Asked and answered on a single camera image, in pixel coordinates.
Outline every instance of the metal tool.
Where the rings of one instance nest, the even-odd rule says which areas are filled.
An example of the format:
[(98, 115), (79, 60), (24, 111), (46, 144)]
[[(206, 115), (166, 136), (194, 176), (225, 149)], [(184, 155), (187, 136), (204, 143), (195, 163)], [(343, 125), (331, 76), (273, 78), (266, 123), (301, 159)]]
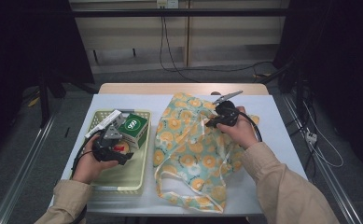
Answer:
[(242, 92), (243, 91), (237, 91), (237, 92), (233, 92), (233, 93), (229, 93), (229, 94), (220, 96), (216, 101), (213, 102), (213, 105), (221, 104), (222, 102), (227, 101), (230, 98), (232, 98), (233, 96), (239, 95)]

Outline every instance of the table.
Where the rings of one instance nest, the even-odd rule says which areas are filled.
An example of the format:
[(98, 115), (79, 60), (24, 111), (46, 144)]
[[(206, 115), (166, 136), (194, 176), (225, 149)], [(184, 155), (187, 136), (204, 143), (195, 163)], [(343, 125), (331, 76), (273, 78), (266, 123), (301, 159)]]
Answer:
[[(173, 94), (187, 92), (206, 100), (215, 100), (218, 96), (210, 95), (212, 91), (227, 94), (244, 91), (244, 95), (232, 98), (236, 105), (244, 105), (251, 114), (259, 115), (259, 128), (263, 140), (270, 146), (277, 158), (288, 167), (306, 178), (295, 148), (286, 132), (273, 98), (262, 84), (217, 84), (217, 83), (108, 83), (94, 95), (91, 107), (82, 125), (76, 145), (65, 166), (62, 178), (68, 178), (70, 168), (80, 143), (90, 124), (92, 115), (98, 109), (108, 108), (109, 105), (122, 108), (148, 109), (152, 111), (151, 132), (149, 136), (146, 178), (142, 195), (113, 194), (103, 200), (94, 197), (88, 203), (88, 212), (109, 216), (148, 217), (148, 216), (215, 216), (216, 214), (202, 213), (191, 209), (170, 205), (159, 198), (155, 192), (153, 178), (153, 139), (157, 123), (164, 108), (168, 105)], [(228, 201), (222, 216), (243, 217), (261, 214), (256, 187), (252, 178), (242, 169), (232, 174), (226, 180)]]

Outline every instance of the hand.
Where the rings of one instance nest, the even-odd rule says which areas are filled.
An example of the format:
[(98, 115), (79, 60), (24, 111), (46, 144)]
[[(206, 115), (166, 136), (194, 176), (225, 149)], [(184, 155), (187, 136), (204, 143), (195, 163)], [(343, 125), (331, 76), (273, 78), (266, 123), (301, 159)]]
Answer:
[(91, 140), (86, 144), (84, 156), (82, 156), (78, 162), (76, 171), (73, 175), (73, 180), (90, 184), (91, 181), (99, 177), (100, 173), (108, 168), (118, 165), (117, 161), (97, 161), (93, 153), (91, 153), (91, 148), (93, 146), (93, 141), (99, 137), (98, 134), (94, 135)]
[[(243, 106), (236, 107), (240, 112), (245, 113)], [(241, 147), (247, 149), (258, 142), (255, 136), (253, 126), (250, 121), (245, 117), (239, 115), (237, 118), (237, 123), (231, 127), (225, 124), (220, 124), (216, 126), (221, 132), (227, 133), (230, 138), (239, 144)]]

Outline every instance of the floral fabric bag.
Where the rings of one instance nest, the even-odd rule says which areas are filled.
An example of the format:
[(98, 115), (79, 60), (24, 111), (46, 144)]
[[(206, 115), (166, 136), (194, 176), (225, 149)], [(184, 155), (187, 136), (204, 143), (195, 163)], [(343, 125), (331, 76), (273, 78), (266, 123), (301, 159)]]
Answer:
[[(242, 167), (244, 150), (227, 134), (204, 125), (216, 115), (215, 107), (185, 93), (175, 94), (158, 124), (153, 162), (161, 198), (182, 207), (223, 213), (227, 198), (224, 178)], [(195, 195), (163, 192), (165, 175), (179, 178)]]

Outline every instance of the left hand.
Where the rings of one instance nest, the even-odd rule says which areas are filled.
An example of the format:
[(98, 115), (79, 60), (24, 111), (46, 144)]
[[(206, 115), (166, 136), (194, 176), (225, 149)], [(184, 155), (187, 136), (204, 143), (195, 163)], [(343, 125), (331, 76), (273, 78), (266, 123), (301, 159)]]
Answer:
[(97, 161), (94, 158), (93, 153), (91, 153), (91, 148), (93, 146), (93, 141), (98, 137), (98, 134), (94, 135), (93, 138), (86, 144), (84, 153), (89, 153), (80, 158), (72, 178), (73, 180), (90, 184), (91, 181), (99, 177), (103, 170), (118, 165), (117, 161)]

